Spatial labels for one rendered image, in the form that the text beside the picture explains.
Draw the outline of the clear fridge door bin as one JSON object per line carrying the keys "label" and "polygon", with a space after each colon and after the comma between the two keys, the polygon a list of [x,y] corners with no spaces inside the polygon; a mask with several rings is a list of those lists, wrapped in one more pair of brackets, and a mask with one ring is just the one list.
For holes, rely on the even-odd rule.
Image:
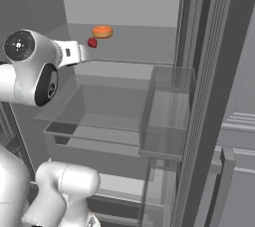
{"label": "clear fridge door bin", "polygon": [[141,156],[182,160],[194,87],[192,69],[153,67],[138,123]]}

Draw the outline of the glass fridge shelf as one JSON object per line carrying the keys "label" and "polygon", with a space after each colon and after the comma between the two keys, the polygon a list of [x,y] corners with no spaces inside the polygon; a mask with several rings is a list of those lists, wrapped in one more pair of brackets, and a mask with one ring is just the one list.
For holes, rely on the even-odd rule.
{"label": "glass fridge shelf", "polygon": [[88,48],[97,61],[163,63],[175,61],[175,34],[172,27],[111,25],[113,35],[98,39]]}

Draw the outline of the grey cabinet front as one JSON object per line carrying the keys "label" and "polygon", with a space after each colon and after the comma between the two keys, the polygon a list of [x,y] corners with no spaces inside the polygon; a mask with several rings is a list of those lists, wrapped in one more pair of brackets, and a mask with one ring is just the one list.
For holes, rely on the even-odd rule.
{"label": "grey cabinet front", "polygon": [[252,15],[214,151],[233,149],[235,168],[218,227],[255,227],[255,14]]}

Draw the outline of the clear fridge drawer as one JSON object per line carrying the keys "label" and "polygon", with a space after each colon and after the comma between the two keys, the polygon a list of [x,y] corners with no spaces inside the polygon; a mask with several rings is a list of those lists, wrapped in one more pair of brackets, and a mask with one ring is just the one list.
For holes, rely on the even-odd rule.
{"label": "clear fridge drawer", "polygon": [[138,122],[144,98],[143,88],[83,85],[35,119],[47,123],[44,137],[53,160],[143,179],[147,160],[138,154]]}

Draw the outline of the grey fridge door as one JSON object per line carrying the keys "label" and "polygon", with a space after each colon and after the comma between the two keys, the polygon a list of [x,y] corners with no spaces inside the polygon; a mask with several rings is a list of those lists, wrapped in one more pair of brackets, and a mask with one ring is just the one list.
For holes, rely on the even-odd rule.
{"label": "grey fridge door", "polygon": [[171,227],[194,227],[255,0],[210,0]]}

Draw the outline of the grey fridge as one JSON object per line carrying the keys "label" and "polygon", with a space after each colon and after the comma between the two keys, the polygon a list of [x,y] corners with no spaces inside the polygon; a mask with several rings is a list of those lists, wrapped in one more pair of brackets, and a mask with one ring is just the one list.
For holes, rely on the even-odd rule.
{"label": "grey fridge", "polygon": [[[0,0],[0,64],[8,61],[3,45],[6,38],[20,29],[40,33],[51,40],[76,41],[87,50],[88,39],[95,38],[96,26],[150,26],[176,29],[180,0]],[[32,203],[39,188],[36,172],[47,161],[56,161],[44,137],[47,123],[35,116],[50,104],[62,105],[80,86],[120,88],[148,88],[154,66],[177,67],[173,64],[97,61],[91,56],[80,63],[58,70],[58,89],[54,97],[42,107],[0,102],[12,120],[12,133],[24,142],[25,156],[19,157],[30,173],[27,202]],[[148,169],[148,158],[145,173]],[[143,179],[100,173],[100,187],[87,199],[90,210],[104,227],[106,222],[116,225],[135,225],[141,214],[144,197]]]}

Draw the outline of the orange glazed donut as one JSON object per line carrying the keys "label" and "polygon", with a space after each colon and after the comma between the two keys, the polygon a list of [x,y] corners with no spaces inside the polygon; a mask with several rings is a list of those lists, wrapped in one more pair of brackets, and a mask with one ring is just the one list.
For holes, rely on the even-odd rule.
{"label": "orange glazed donut", "polygon": [[113,28],[110,26],[96,26],[92,29],[92,35],[98,39],[106,39],[113,35]]}

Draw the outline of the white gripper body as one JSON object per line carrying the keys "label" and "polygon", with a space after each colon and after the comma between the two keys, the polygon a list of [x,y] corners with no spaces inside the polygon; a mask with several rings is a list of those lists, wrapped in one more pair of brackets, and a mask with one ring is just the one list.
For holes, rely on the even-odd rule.
{"label": "white gripper body", "polygon": [[80,62],[81,63],[87,63],[91,60],[91,56],[87,50],[87,48],[84,45],[79,46],[80,51]]}

